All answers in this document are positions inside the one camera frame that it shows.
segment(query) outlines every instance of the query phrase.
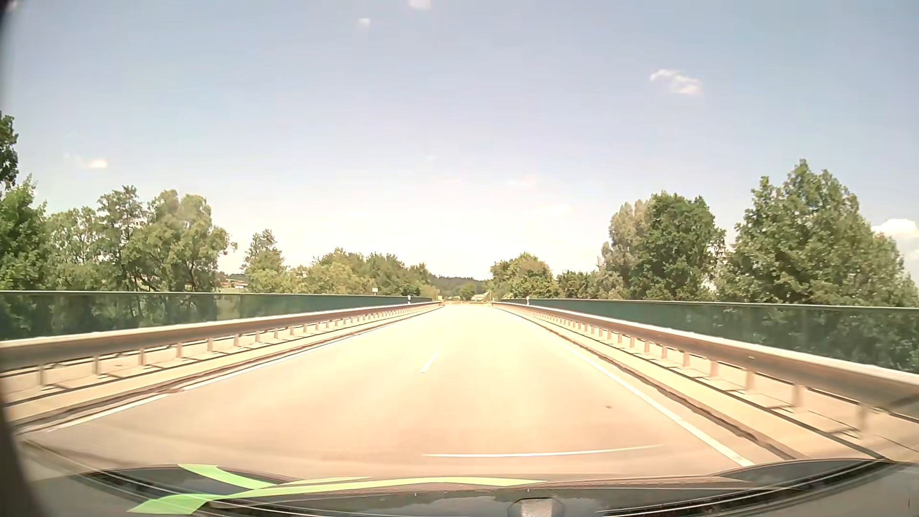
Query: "blue sky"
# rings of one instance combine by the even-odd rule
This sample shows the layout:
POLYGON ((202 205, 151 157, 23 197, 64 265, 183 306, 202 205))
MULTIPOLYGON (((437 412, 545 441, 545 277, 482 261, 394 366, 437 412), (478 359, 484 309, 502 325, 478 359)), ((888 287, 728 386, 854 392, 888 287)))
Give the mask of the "blue sky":
POLYGON ((828 168, 919 274, 919 3, 19 0, 2 107, 51 210, 208 198, 241 251, 341 246, 487 276, 590 269, 660 190, 730 229, 828 168))

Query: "asphalt road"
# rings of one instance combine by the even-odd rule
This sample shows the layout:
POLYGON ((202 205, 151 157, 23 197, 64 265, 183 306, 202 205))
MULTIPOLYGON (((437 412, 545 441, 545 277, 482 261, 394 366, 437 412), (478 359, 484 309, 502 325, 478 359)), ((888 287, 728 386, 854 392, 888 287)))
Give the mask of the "asphalt road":
POLYGON ((689 475, 779 459, 547 330, 474 305, 25 438, 87 467, 302 478, 689 475))

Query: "white solid line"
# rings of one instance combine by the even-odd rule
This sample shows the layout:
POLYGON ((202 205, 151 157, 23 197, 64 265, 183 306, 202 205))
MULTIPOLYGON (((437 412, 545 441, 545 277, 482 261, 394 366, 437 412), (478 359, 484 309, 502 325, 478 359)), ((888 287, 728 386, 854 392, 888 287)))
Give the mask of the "white solid line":
POLYGON ((567 456, 571 454, 601 454, 618 453, 620 451, 637 451, 639 449, 653 449, 660 445, 640 445, 638 447, 622 447, 619 449, 597 449, 595 451, 570 451, 567 453, 512 453, 512 454, 425 454, 438 458, 518 458, 523 456, 567 456))
POLYGON ((421 367, 421 372, 419 372, 419 373, 427 372, 427 369, 430 368, 431 365, 434 364, 434 361, 437 360, 437 356, 438 356, 438 355, 440 355, 440 352, 434 354, 434 356, 431 357, 431 360, 428 361, 424 366, 421 367))
POLYGON ((149 397, 144 398, 144 399, 141 399, 141 400, 135 400, 134 402, 131 402, 131 403, 129 403, 129 404, 125 404, 124 406, 118 406, 117 408, 106 409, 105 411, 99 411, 98 413, 93 413, 92 415, 87 415, 87 416, 82 417, 82 418, 79 418, 79 419, 73 419, 73 420, 64 422, 63 424, 56 425, 56 426, 54 426, 54 427, 48 428, 48 429, 46 429, 45 431, 54 431, 54 430, 57 430, 57 429, 63 429, 63 428, 65 428, 65 427, 70 427, 70 426, 76 425, 76 424, 82 424, 82 423, 88 422, 89 420, 99 419, 99 418, 102 418, 102 417, 111 415, 112 413, 118 413, 119 411, 124 411, 125 409, 136 408, 136 407, 138 407, 138 406, 140 406, 140 405, 143 405, 143 404, 146 404, 146 403, 148 403, 148 402, 153 402, 154 400, 159 400, 159 399, 163 398, 164 396, 166 396, 165 393, 160 394, 160 395, 149 396, 149 397))
POLYGON ((562 341, 561 339, 558 339, 558 338, 556 338, 556 340, 558 340, 558 342, 561 343, 561 345, 562 345, 563 347, 565 347, 566 349, 568 349, 569 352, 571 352, 571 353, 573 353, 574 355, 580 357, 580 358, 581 358, 582 360, 584 360, 587 364, 590 364, 591 366, 593 366, 594 368, 596 368, 596 369, 599 370, 600 372, 604 373, 604 374, 605 374, 607 377, 609 377, 610 379, 612 379, 612 380, 616 381, 617 383, 619 383, 620 385, 622 385, 622 387, 628 389, 630 392, 632 392, 633 394, 635 394, 635 396, 637 396, 637 397, 640 398, 641 400, 644 400, 644 401, 647 402, 649 405, 651 405, 652 408, 655 408, 655 409, 657 409, 658 411, 662 412, 662 413, 664 414, 664 416, 666 416, 668 419, 673 420, 674 422, 676 422, 677 425, 679 425, 679 426, 682 427, 683 429, 685 429, 685 430, 691 432, 693 435, 695 435, 697 438, 699 438, 702 442, 707 443, 709 446, 711 446, 711 448, 715 449, 716 451, 718 451, 718 452, 721 453, 721 454, 724 454, 725 456, 727 456, 729 459, 731 459, 731 460, 732 460, 734 463, 736 463, 737 465, 741 465, 741 466, 750 466, 750 465, 754 465, 754 463, 753 463, 752 461, 750 461, 750 460, 744 458, 743 456, 737 454, 731 447, 728 447, 728 446, 725 445, 724 443, 721 443, 721 442, 719 442, 718 440, 715 440, 714 438, 712 438, 711 436, 709 436, 709 435, 708 435, 706 432, 704 432, 703 430, 701 430, 701 429, 697 428, 696 426, 690 424, 689 422, 683 420, 679 415, 677 415, 676 413, 674 413, 674 412, 671 411, 670 409, 667 409, 667 408, 665 408, 664 406, 661 406, 661 405, 658 404, 656 401, 654 401, 653 399, 651 399, 649 396, 643 394, 641 391, 638 390, 638 388, 636 388, 636 387, 630 385, 629 383, 625 382, 624 380, 622 380, 622 379, 621 379, 620 377, 618 377, 617 375, 614 375, 614 374, 608 372, 606 368, 600 366, 599 364, 597 364, 597 363, 591 361, 590 359, 587 359, 585 356, 581 355, 580 353, 578 353, 577 351, 575 351, 574 349, 572 349, 572 348, 568 345, 568 343, 566 343, 566 342, 564 342, 564 341, 562 341))

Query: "guardrail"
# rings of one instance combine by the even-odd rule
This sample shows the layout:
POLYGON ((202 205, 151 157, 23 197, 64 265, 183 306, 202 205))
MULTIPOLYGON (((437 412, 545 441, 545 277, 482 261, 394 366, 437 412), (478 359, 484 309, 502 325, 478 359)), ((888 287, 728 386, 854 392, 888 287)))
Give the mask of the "guardrail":
POLYGON ((242 335, 255 334, 255 341, 261 340, 263 332, 272 331, 274 337, 283 329, 293 335, 295 327, 321 324, 325 327, 338 326, 338 322, 351 323, 354 320, 376 319, 397 316, 417 311, 440 302, 419 304, 378 305, 301 313, 284 316, 264 316, 231 321, 215 321, 173 325, 168 327, 146 327, 130 330, 93 332, 70 336, 47 338, 14 339, 0 342, 0 371, 35 367, 39 373, 39 384, 44 385, 44 373, 49 365, 89 359, 93 362, 93 373, 99 374, 100 358, 104 355, 124 352, 138 352, 138 365, 146 365, 145 351, 157 347, 175 347, 176 357, 182 358, 184 345, 206 340, 208 351, 212 351, 215 339, 233 337, 233 346, 239 345, 242 335))
POLYGON ((689 365, 691 356, 697 356, 709 361, 710 376, 717 375, 720 364, 740 368, 745 371, 748 390, 753 389, 758 375, 777 379, 792 386, 792 407, 802 404, 807 390, 847 399, 858 407, 856 431, 867 427, 868 416, 875 410, 919 419, 915 404, 919 401, 919 374, 545 306, 504 302, 494 302, 493 306, 546 317, 568 326, 593 327, 591 332, 594 328, 600 333, 606 331, 607 338, 616 336, 617 343, 628 339, 630 348, 635 348, 636 340, 641 340, 645 353, 650 353, 655 344, 654 348, 659 347, 665 359, 668 351, 679 351, 684 366, 689 365))
POLYGON ((364 294, 0 291, 0 341, 431 301, 364 294))

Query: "cloud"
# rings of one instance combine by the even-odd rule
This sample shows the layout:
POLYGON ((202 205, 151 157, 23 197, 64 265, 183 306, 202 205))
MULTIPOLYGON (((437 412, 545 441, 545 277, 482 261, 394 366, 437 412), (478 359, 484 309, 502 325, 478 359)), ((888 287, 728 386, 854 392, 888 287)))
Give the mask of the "cloud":
POLYGON ((507 185, 516 189, 533 189, 536 187, 536 179, 532 176, 527 176, 522 179, 509 179, 507 185))
POLYGON ((666 83, 671 93, 678 95, 702 95, 702 81, 689 75, 684 75, 679 70, 662 68, 651 74, 648 80, 652 83, 666 83))
POLYGON ((871 229, 893 238, 919 237, 919 226, 916 225, 916 221, 909 219, 888 219, 880 226, 871 226, 871 229))
POLYGON ((64 153, 63 159, 72 162, 79 168, 108 168, 108 160, 105 158, 92 158, 87 160, 80 155, 64 153))
POLYGON ((548 206, 541 206, 534 211, 538 215, 562 215, 568 213, 572 210, 572 207, 566 204, 551 204, 548 206))

